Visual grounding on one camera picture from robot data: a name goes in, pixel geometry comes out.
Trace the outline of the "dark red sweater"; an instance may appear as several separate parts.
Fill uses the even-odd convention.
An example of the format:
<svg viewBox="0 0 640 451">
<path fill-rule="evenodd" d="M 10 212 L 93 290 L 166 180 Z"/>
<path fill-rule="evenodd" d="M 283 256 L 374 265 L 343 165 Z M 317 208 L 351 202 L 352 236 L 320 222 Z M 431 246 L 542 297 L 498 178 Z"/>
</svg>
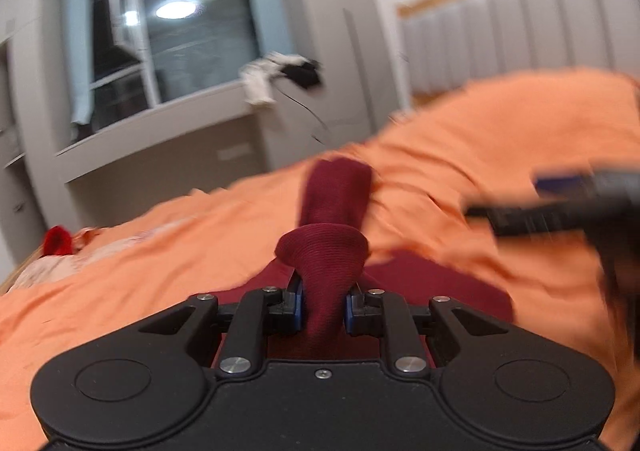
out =
<svg viewBox="0 0 640 451">
<path fill-rule="evenodd" d="M 345 297 L 355 284 L 401 295 L 425 305 L 447 295 L 476 310 L 511 322 L 508 293 L 411 251 L 393 252 L 370 265 L 369 244 L 360 228 L 372 190 L 371 167 L 338 158 L 314 165 L 296 229 L 282 235 L 274 260 L 246 284 L 218 293 L 222 304 L 239 301 L 251 289 L 285 287 L 293 272 L 302 277 L 306 320 L 293 336 L 273 336 L 268 355 L 276 359 L 347 360 L 378 356 L 378 342 L 351 337 L 344 329 Z"/>
</svg>

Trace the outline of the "orange bed duvet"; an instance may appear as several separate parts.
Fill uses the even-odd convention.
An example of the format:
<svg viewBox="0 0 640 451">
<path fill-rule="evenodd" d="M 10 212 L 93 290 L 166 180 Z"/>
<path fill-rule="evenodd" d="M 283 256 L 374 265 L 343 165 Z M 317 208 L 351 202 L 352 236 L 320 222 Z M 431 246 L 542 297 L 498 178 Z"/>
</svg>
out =
<svg viewBox="0 0 640 451">
<path fill-rule="evenodd" d="M 637 86 L 596 70 L 518 73 L 475 82 L 387 127 L 344 156 L 375 174 L 363 232 L 375 263 L 406 249 L 500 287 L 525 329 L 573 347 L 611 373 L 602 438 L 628 450 L 639 432 L 639 368 L 622 320 L 599 289 L 597 256 L 581 237 L 498 243 L 465 223 L 461 204 L 534 195 L 532 177 L 639 162 Z M 80 268 L 1 298 L 1 445 L 46 440 L 29 402 L 37 370 L 191 294 L 242 285 L 293 229 L 311 162 L 194 191 L 102 231 Z"/>
</svg>

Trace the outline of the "pink patterned cloth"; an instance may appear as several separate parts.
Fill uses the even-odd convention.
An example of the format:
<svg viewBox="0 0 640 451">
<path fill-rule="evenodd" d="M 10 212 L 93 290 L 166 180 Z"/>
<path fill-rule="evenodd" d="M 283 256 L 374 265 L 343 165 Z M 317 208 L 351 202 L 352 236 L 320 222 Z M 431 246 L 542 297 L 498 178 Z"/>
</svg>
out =
<svg viewBox="0 0 640 451">
<path fill-rule="evenodd" d="M 171 228 L 183 224 L 184 220 L 165 224 L 154 229 L 145 230 L 113 241 L 104 246 L 93 249 L 88 254 L 82 255 L 75 252 L 70 255 L 47 255 L 44 256 L 42 249 L 36 249 L 29 255 L 20 266 L 16 267 L 11 275 L 1 284 L 1 294 L 10 293 L 16 289 L 29 289 L 30 287 L 43 283 L 54 283 L 75 275 L 82 268 L 95 263 L 108 256 L 115 255 L 131 246 L 151 239 L 155 234 L 163 233 Z"/>
</svg>

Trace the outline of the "bright red garment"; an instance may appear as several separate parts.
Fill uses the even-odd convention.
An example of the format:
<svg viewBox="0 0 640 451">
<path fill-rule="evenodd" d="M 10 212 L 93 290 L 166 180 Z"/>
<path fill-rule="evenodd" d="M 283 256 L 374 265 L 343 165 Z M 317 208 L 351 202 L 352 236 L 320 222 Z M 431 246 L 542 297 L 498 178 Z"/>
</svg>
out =
<svg viewBox="0 0 640 451">
<path fill-rule="evenodd" d="M 74 238 L 63 226 L 53 226 L 42 241 L 43 256 L 68 256 L 74 254 Z"/>
</svg>

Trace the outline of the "grey padded headboard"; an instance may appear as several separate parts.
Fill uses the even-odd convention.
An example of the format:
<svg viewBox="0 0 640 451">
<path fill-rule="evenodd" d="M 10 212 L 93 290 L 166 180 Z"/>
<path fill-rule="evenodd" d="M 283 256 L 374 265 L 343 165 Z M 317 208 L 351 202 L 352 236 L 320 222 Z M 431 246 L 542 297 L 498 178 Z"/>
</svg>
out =
<svg viewBox="0 0 640 451">
<path fill-rule="evenodd" d="M 510 72 L 639 74 L 639 0 L 413 0 L 397 13 L 415 107 Z"/>
</svg>

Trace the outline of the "grey built-in wardrobe unit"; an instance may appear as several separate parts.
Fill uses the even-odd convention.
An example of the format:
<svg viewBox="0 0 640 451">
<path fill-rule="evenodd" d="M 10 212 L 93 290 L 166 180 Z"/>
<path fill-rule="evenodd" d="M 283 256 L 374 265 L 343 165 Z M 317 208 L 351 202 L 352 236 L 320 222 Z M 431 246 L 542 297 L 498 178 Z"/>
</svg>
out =
<svg viewBox="0 0 640 451">
<path fill-rule="evenodd" d="M 139 0 L 142 61 L 112 43 L 92 2 L 93 113 L 72 123 L 62 0 L 1 0 L 1 259 L 49 227 L 113 226 L 193 189 L 210 190 L 375 135 L 399 107 L 375 0 L 283 0 L 292 64 L 323 85 L 273 78 L 254 108 L 239 70 L 265 57 L 250 0 Z M 254 154 L 218 160 L 248 142 Z"/>
</svg>

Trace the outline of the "black cloth on sill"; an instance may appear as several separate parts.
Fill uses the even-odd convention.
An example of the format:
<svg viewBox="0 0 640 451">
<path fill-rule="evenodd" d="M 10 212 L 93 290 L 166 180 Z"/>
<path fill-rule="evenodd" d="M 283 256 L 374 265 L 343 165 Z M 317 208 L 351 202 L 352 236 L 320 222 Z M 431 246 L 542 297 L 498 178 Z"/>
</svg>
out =
<svg viewBox="0 0 640 451">
<path fill-rule="evenodd" d="M 316 60 L 285 64 L 281 69 L 281 74 L 304 90 L 319 88 L 323 85 L 320 63 Z"/>
</svg>

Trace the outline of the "white cloth on sill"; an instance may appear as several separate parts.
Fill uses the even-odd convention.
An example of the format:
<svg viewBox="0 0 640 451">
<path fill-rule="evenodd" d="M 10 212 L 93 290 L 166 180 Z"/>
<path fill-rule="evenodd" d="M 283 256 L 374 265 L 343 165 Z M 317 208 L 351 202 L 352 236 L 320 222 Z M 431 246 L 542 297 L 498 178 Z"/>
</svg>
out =
<svg viewBox="0 0 640 451">
<path fill-rule="evenodd" d="M 271 81 L 282 75 L 282 69 L 291 63 L 294 57 L 270 52 L 265 57 L 245 64 L 239 70 L 240 81 L 244 88 L 246 102 L 254 108 L 272 106 Z"/>
</svg>

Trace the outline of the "open window sash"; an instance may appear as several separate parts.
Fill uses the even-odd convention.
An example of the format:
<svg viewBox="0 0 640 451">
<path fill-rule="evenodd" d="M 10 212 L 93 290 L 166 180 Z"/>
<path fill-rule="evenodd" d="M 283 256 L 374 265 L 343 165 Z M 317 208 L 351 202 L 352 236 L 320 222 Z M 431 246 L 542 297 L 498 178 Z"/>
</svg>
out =
<svg viewBox="0 0 640 451">
<path fill-rule="evenodd" d="M 107 0 L 108 23 L 114 47 L 134 61 L 142 61 L 139 0 Z"/>
</svg>

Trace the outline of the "left light blue curtain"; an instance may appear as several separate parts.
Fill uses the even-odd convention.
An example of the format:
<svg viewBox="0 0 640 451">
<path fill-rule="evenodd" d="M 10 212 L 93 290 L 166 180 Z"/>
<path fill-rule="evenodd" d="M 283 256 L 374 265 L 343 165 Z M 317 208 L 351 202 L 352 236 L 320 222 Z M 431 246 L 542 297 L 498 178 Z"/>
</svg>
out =
<svg viewBox="0 0 640 451">
<path fill-rule="evenodd" d="M 62 0 L 68 88 L 72 123 L 86 126 L 93 113 L 93 0 Z"/>
</svg>

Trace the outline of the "white wall socket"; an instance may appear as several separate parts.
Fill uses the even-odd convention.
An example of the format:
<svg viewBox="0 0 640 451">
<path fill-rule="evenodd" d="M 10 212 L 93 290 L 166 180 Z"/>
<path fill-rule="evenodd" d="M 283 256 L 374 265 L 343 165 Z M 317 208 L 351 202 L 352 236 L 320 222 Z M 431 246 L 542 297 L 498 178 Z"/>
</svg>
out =
<svg viewBox="0 0 640 451">
<path fill-rule="evenodd" d="M 237 144 L 217 151 L 218 160 L 221 162 L 232 161 L 242 158 L 242 156 L 252 156 L 253 154 L 253 147 L 248 142 L 243 142 L 242 144 Z"/>
</svg>

